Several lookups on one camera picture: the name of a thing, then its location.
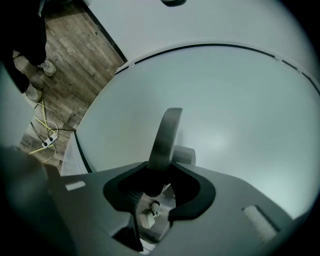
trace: white wall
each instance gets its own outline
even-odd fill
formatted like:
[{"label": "white wall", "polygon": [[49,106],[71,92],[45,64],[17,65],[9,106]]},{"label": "white wall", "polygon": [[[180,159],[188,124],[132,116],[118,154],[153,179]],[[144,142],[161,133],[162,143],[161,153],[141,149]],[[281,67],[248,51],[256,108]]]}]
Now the white wall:
[{"label": "white wall", "polygon": [[199,42],[250,46],[275,54],[319,81],[316,55],[295,18],[276,0],[86,0],[128,61]]},{"label": "white wall", "polygon": [[18,147],[35,110],[0,61],[0,146]]}]

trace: wooden floor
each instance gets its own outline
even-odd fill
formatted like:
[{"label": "wooden floor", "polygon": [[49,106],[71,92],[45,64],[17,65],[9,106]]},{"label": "wooden floor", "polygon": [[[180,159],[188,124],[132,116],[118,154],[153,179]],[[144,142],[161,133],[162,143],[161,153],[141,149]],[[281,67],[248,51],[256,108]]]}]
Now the wooden floor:
[{"label": "wooden floor", "polygon": [[[77,2],[47,10],[45,25],[46,53],[54,63],[56,73],[52,77],[46,76],[24,56],[15,58],[14,63],[36,88],[42,90],[44,104],[63,117],[62,120],[58,114],[46,108],[47,120],[55,122],[59,128],[77,129],[88,107],[123,61]],[[41,105],[37,106],[35,115],[43,117]],[[32,123],[42,139],[46,139],[48,130],[36,119]],[[47,164],[61,170],[70,134],[70,131],[59,130],[54,143],[57,154]],[[29,153],[41,148],[41,143],[29,125],[20,148]],[[51,147],[33,155],[44,161],[54,154],[55,150]]]}]

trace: white sneaker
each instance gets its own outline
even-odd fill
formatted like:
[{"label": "white sneaker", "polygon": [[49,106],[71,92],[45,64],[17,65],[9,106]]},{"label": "white sneaker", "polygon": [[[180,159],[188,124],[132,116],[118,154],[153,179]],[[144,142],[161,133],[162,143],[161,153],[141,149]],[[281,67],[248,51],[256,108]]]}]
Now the white sneaker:
[{"label": "white sneaker", "polygon": [[55,65],[52,64],[46,57],[44,62],[38,65],[39,68],[43,69],[44,73],[51,77],[55,72],[56,72],[56,67]]},{"label": "white sneaker", "polygon": [[25,95],[28,97],[28,99],[34,103],[38,103],[42,99],[42,95],[40,91],[33,87],[33,85],[30,83],[28,88],[25,91]]}]

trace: power strip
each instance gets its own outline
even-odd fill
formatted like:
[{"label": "power strip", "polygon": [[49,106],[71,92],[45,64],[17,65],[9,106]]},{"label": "power strip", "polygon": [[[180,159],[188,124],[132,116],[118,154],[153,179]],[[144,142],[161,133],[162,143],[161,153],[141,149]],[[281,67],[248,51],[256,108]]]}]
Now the power strip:
[{"label": "power strip", "polygon": [[44,143],[42,143],[42,147],[46,149],[49,147],[56,139],[58,139],[58,135],[56,133],[52,134],[50,138],[47,138]]}]

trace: black trim line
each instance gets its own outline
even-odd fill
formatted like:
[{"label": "black trim line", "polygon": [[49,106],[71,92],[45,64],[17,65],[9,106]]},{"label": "black trim line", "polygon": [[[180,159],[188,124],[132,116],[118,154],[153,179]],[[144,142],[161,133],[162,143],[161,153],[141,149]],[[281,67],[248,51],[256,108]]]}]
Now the black trim line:
[{"label": "black trim line", "polygon": [[313,85],[314,89],[317,91],[317,93],[320,95],[320,91],[317,88],[317,86],[315,85],[315,83],[311,80],[311,78],[309,76],[307,76],[305,73],[301,73],[302,75],[304,75],[309,81],[310,83]]},{"label": "black trim line", "polygon": [[[134,64],[138,64],[138,63],[140,63],[140,62],[143,62],[143,61],[145,61],[145,60],[147,60],[147,59],[150,59],[150,58],[152,58],[152,57],[155,57],[155,56],[158,56],[158,55],[161,55],[161,54],[166,54],[166,53],[169,53],[169,52],[173,52],[173,51],[177,51],[177,50],[182,50],[182,49],[187,49],[187,48],[204,47],[204,46],[224,46],[224,47],[241,48],[241,49],[246,49],[246,50],[254,51],[254,52],[257,52],[257,53],[264,54],[264,55],[267,55],[267,56],[269,56],[269,57],[275,58],[274,55],[272,55],[272,54],[270,54],[270,53],[267,53],[267,52],[265,52],[265,51],[257,50],[257,49],[250,48],[250,47],[247,47],[247,46],[242,46],[242,45],[236,45],[236,44],[230,44],[230,43],[198,43],[198,44],[185,45],[185,46],[180,46],[180,47],[176,47],[176,48],[164,50],[164,51],[155,53],[155,54],[153,54],[153,55],[150,55],[150,56],[148,56],[148,57],[142,58],[142,59],[136,61]],[[129,67],[129,66],[125,67],[124,69],[121,69],[119,72],[116,72],[115,74],[116,74],[116,75],[119,74],[120,72],[124,71],[124,70],[127,69],[128,67]]]},{"label": "black trim line", "polygon": [[79,141],[78,141],[78,137],[77,137],[77,133],[76,133],[76,132],[74,132],[74,137],[75,137],[75,142],[76,142],[76,145],[77,145],[77,147],[78,147],[78,149],[79,149],[79,153],[80,153],[81,159],[82,159],[82,161],[83,161],[83,164],[84,164],[86,170],[88,171],[88,173],[93,173],[93,171],[91,170],[91,168],[90,168],[90,166],[89,166],[89,164],[88,164],[88,162],[87,162],[87,159],[86,159],[85,156],[84,156],[84,153],[82,152],[82,149],[81,149],[81,147],[80,147],[80,144],[79,144]]},{"label": "black trim line", "polygon": [[92,13],[92,11],[89,9],[89,7],[86,5],[86,3],[83,0],[78,1],[81,5],[81,7],[85,10],[85,12],[89,15],[89,17],[93,20],[94,24],[98,27],[98,29],[101,31],[101,33],[105,36],[105,38],[109,41],[109,43],[112,45],[116,53],[120,56],[120,58],[123,60],[124,63],[128,62],[127,58],[123,54],[123,52],[120,50],[116,42],[112,39],[112,37],[109,35],[109,33],[106,31],[104,26],[100,23],[100,21],[97,19],[97,17]]},{"label": "black trim line", "polygon": [[[250,47],[247,47],[247,46],[242,46],[242,45],[236,45],[236,44],[229,44],[229,43],[202,43],[202,44],[192,44],[192,45],[186,45],[186,46],[181,46],[181,47],[176,47],[176,48],[172,48],[172,49],[169,49],[169,50],[164,50],[164,51],[161,51],[161,52],[158,52],[158,53],[155,53],[153,55],[150,55],[148,57],[145,57],[145,58],[142,58],[138,61],[136,61],[134,64],[138,64],[140,62],[143,62],[145,60],[148,60],[150,58],[153,58],[155,56],[158,56],[158,55],[161,55],[161,54],[166,54],[166,53],[169,53],[169,52],[173,52],[173,51],[177,51],[177,50],[182,50],[182,49],[187,49],[187,48],[193,48],[193,47],[203,47],[203,46],[224,46],[224,47],[234,47],[234,48],[240,48],[240,49],[245,49],[245,50],[250,50],[250,51],[253,51],[253,52],[257,52],[257,53],[260,53],[260,54],[264,54],[264,55],[267,55],[271,58],[276,58],[274,55],[270,54],[270,53],[267,53],[265,51],[262,51],[262,50],[257,50],[257,49],[254,49],[254,48],[250,48]],[[292,64],[288,63],[287,61],[285,60],[281,60],[284,64],[287,64],[288,66],[290,66],[291,68],[295,69],[295,70],[298,70],[295,66],[293,66]],[[121,73],[122,71],[126,70],[127,68],[129,68],[129,66],[126,66],[124,69],[121,69],[119,72],[116,72],[115,74],[119,74]],[[311,80],[310,77],[308,77],[306,74],[302,73],[302,75],[304,75],[310,82],[311,84],[313,85],[313,87],[316,89],[317,93],[319,94],[320,96],[320,91],[319,89],[317,88],[317,86],[315,85],[315,83]]]},{"label": "black trim line", "polygon": [[290,63],[286,62],[285,60],[281,60],[284,64],[287,64],[288,66],[290,66],[291,68],[298,70],[294,65],[291,65]]}]

